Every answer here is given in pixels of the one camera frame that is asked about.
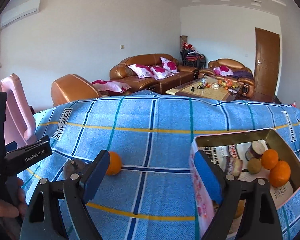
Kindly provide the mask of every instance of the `white wall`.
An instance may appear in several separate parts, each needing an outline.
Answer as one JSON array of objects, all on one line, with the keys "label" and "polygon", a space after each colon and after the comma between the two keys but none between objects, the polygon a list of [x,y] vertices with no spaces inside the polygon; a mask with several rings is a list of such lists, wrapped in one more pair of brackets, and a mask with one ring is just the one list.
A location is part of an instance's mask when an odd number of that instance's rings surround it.
[{"label": "white wall", "polygon": [[[12,0],[8,8],[26,0]],[[17,74],[35,109],[52,106],[51,83],[68,73],[109,79],[139,54],[179,58],[179,9],[162,0],[41,0],[38,14],[3,29],[0,79]]]},{"label": "white wall", "polygon": [[255,27],[277,33],[281,40],[279,17],[258,10],[199,5],[181,8],[180,17],[182,35],[188,36],[188,43],[203,53],[207,62],[231,58],[250,68],[252,73],[256,59]]},{"label": "white wall", "polygon": [[285,104],[300,107],[300,9],[293,0],[280,14],[282,30],[282,71],[278,98]]}]

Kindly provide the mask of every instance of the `yellow stripe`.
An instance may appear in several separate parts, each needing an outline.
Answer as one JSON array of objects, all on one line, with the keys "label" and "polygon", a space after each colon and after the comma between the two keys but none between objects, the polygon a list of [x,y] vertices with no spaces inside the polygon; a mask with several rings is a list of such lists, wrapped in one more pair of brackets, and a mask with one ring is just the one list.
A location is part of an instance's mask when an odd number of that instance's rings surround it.
[{"label": "yellow stripe", "polygon": [[135,215],[132,212],[116,210],[113,208],[100,206],[98,204],[91,203],[91,202],[87,203],[87,206],[99,210],[103,210],[112,214],[122,215],[126,217],[140,218],[140,219],[159,220],[159,221],[194,221],[195,220],[195,217],[163,217],[163,216],[151,216],[151,215],[144,215],[144,214]]},{"label": "yellow stripe", "polygon": [[[29,173],[32,175],[32,174],[34,174],[34,172],[33,171],[31,171],[31,169],[27,169],[27,171],[29,171]],[[34,177],[36,177],[37,179],[42,179],[39,175],[37,175],[37,174],[34,174]]]},{"label": "yellow stripe", "polygon": [[[58,124],[58,122],[49,122],[49,123],[41,123],[39,126],[45,126],[49,124]],[[97,126],[97,125],[83,125],[83,124],[78,124],[78,123],[68,123],[69,125],[72,126],[77,126],[77,127],[84,127],[84,128],[92,128],[92,129],[103,129],[103,130],[111,130],[112,126]],[[293,126],[297,126],[300,124],[300,121],[297,123],[294,123]],[[280,125],[274,127],[274,129],[281,129],[288,127],[287,124]],[[127,127],[115,127],[115,130],[117,131],[133,131],[133,132],[157,132],[157,133],[183,133],[183,134],[190,134],[190,130],[170,130],[170,129],[148,129],[148,128],[127,128]],[[194,134],[217,134],[217,133],[225,133],[225,132],[240,132],[240,131],[245,131],[245,130],[217,130],[217,131],[202,131],[202,130],[195,130]]]}]

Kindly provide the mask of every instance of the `silver screw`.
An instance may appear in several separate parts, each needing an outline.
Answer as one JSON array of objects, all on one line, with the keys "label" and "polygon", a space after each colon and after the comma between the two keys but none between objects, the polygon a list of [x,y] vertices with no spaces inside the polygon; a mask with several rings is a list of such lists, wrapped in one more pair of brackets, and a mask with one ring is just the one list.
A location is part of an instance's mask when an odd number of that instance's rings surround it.
[{"label": "silver screw", "polygon": [[39,183],[40,183],[41,185],[46,184],[46,182],[47,182],[47,179],[46,179],[46,178],[43,178],[43,179],[40,179],[40,180],[39,180]]},{"label": "silver screw", "polygon": [[232,174],[227,174],[226,179],[227,180],[234,180],[234,176]]},{"label": "silver screw", "polygon": [[78,179],[79,178],[79,174],[78,173],[74,173],[74,174],[72,174],[71,176],[70,176],[70,179],[72,179],[72,180],[76,180],[76,179]]},{"label": "silver screw", "polygon": [[264,185],[264,184],[265,184],[265,181],[264,181],[263,179],[258,179],[258,183],[259,183],[260,185]]}]

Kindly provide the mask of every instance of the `air conditioner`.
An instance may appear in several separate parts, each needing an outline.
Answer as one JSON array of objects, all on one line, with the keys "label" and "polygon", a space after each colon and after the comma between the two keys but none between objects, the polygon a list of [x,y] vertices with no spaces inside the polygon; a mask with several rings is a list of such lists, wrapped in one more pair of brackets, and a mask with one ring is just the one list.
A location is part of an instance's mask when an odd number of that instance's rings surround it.
[{"label": "air conditioner", "polygon": [[1,16],[1,27],[10,25],[39,12],[40,0],[30,0],[6,11]]}]

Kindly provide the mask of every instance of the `coffee table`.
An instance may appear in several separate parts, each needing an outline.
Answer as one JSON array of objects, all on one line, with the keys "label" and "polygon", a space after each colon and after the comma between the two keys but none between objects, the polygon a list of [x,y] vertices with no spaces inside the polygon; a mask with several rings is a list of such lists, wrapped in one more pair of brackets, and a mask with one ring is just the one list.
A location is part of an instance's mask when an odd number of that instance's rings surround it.
[{"label": "coffee table", "polygon": [[[217,79],[211,77],[205,77],[207,83],[217,83]],[[231,93],[223,87],[218,89],[213,89],[212,87],[205,89],[197,89],[197,86],[201,85],[201,78],[185,83],[181,86],[169,89],[166,91],[166,94],[176,95],[176,96],[186,96],[192,98],[210,98],[220,101],[234,101],[238,100],[241,93],[241,87],[237,87],[235,90],[236,94]]]}]

